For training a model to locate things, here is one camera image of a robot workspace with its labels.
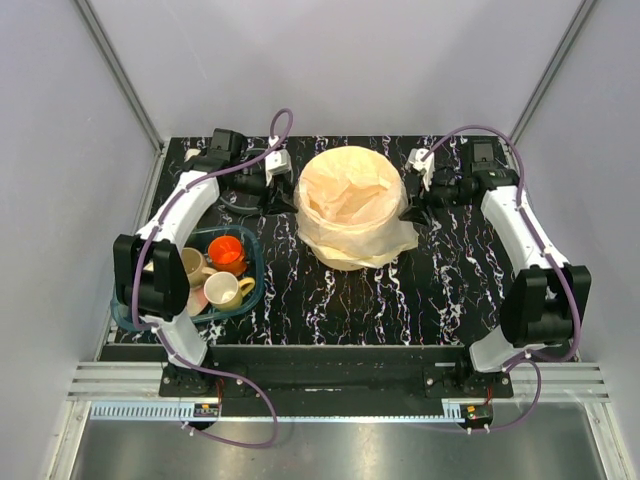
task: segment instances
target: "gray wall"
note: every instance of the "gray wall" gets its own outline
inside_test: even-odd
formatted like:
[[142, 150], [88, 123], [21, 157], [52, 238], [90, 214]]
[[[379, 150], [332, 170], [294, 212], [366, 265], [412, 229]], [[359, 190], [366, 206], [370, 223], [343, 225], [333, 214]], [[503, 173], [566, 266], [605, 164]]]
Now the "gray wall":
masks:
[[92, 0], [161, 135], [509, 131], [579, 0]]
[[640, 3], [599, 2], [524, 133], [536, 213], [593, 287], [583, 356], [601, 362], [640, 471]]
[[43, 466], [153, 159], [69, 0], [0, 12], [0, 477]]

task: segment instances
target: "orange cup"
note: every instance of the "orange cup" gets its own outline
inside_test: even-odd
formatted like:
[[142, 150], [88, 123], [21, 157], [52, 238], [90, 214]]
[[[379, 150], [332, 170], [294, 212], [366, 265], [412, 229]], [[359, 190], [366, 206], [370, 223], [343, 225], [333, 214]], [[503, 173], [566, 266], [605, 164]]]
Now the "orange cup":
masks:
[[224, 235], [216, 238], [207, 249], [216, 270], [233, 273], [239, 277], [247, 270], [242, 243], [236, 237]]

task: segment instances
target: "marble surface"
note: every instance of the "marble surface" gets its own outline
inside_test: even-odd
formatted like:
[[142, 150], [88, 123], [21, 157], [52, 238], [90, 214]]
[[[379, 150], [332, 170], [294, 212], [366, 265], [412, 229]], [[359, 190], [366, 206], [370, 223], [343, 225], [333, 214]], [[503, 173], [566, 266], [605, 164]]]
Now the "marble surface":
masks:
[[[292, 137], [287, 142], [296, 177], [316, 154], [328, 148], [359, 145], [384, 154], [398, 167], [409, 191], [418, 179], [401, 169], [412, 148], [428, 147], [437, 137]], [[436, 153], [436, 167], [459, 169], [453, 139]], [[207, 138], [173, 138], [156, 190], [152, 213], [173, 190], [188, 148]], [[252, 138], [250, 146], [263, 147]], [[495, 142], [496, 157], [505, 162]], [[238, 204], [254, 201], [234, 194]], [[499, 304], [513, 278], [502, 244], [473, 207], [444, 212], [430, 228], [416, 226], [419, 247], [378, 269], [339, 272], [319, 263], [296, 235], [292, 214], [245, 217], [217, 203], [199, 227], [242, 224], [257, 234], [266, 262], [265, 295], [242, 317], [201, 326], [210, 344], [429, 345], [468, 344], [497, 323]], [[118, 331], [115, 343], [155, 343], [148, 334]]]

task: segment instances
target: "teal plastic basket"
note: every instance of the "teal plastic basket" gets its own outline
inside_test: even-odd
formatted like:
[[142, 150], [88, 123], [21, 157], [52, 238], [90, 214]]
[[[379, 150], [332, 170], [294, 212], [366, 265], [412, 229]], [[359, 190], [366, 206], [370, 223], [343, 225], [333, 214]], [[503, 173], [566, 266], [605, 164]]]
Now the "teal plastic basket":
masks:
[[[262, 258], [262, 248], [260, 247], [256, 236], [248, 228], [245, 228], [242, 225], [226, 225], [223, 227], [194, 230], [187, 239], [185, 247], [191, 247], [199, 250], [204, 254], [207, 261], [211, 263], [211, 259], [207, 254], [207, 247], [215, 238], [222, 237], [223, 235], [233, 235], [242, 242], [248, 265], [247, 271], [243, 274], [243, 277], [248, 276], [255, 278], [256, 287], [251, 291], [250, 295], [245, 298], [242, 306], [236, 310], [221, 312], [215, 307], [209, 305], [205, 308], [203, 313], [191, 318], [195, 324], [210, 322], [212, 320], [224, 320], [236, 315], [243, 315], [254, 308], [264, 295], [264, 259]], [[120, 328], [129, 332], [138, 331], [138, 329], [133, 325], [133, 321], [131, 319], [131, 309], [118, 302], [115, 290], [113, 292], [113, 298], [111, 299], [111, 316]]]

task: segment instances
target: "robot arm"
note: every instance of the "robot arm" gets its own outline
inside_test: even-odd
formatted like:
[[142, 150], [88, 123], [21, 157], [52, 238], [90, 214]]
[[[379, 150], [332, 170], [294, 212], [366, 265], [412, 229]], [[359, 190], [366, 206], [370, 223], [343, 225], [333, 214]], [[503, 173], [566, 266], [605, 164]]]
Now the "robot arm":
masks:
[[[469, 347], [467, 372], [461, 381], [476, 372], [499, 372], [507, 360], [524, 350], [539, 350], [573, 337], [568, 300], [547, 255], [561, 266], [581, 319], [591, 285], [586, 267], [570, 265], [550, 242], [525, 192], [518, 206], [518, 174], [493, 159], [492, 144], [468, 140], [465, 150], [463, 175], [444, 179], [438, 178], [433, 154], [425, 158], [426, 149], [411, 152], [407, 166], [422, 176], [420, 191], [400, 216], [429, 225], [442, 208], [476, 205], [496, 230], [513, 265], [516, 280], [500, 307], [500, 324]], [[520, 209], [527, 213], [530, 225]], [[535, 241], [532, 229], [544, 248]]]
[[[277, 139], [270, 139], [273, 146]], [[260, 197], [258, 206], [263, 214], [295, 212], [293, 186], [285, 178], [291, 170], [286, 150], [276, 150], [266, 158], [265, 172], [233, 173], [198, 179], [212, 172], [237, 165], [247, 141], [239, 133], [216, 129], [206, 154], [198, 150], [187, 152], [178, 184], [154, 217], [135, 235], [120, 235], [114, 243], [116, 296], [131, 306], [136, 264], [144, 242], [159, 227], [145, 264], [153, 267], [142, 272], [138, 308], [143, 322], [161, 328], [166, 341], [180, 357], [194, 365], [202, 365], [206, 342], [200, 337], [187, 313], [189, 283], [180, 259], [189, 235], [205, 211], [220, 197], [221, 189], [234, 189]], [[186, 367], [177, 359], [170, 361]]]

